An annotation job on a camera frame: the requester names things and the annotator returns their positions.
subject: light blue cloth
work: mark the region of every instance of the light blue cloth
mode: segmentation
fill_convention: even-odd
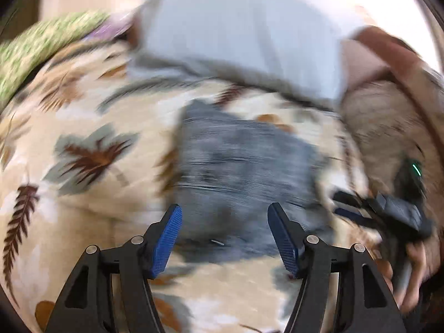
[[[303,0],[147,0],[128,72],[218,77],[334,106],[345,84],[340,39]]]

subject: green led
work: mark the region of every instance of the green led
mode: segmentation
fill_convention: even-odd
[[[414,167],[415,170],[417,171],[418,175],[421,176],[421,172],[419,171],[419,169],[417,168],[417,166],[414,164],[413,167]]]

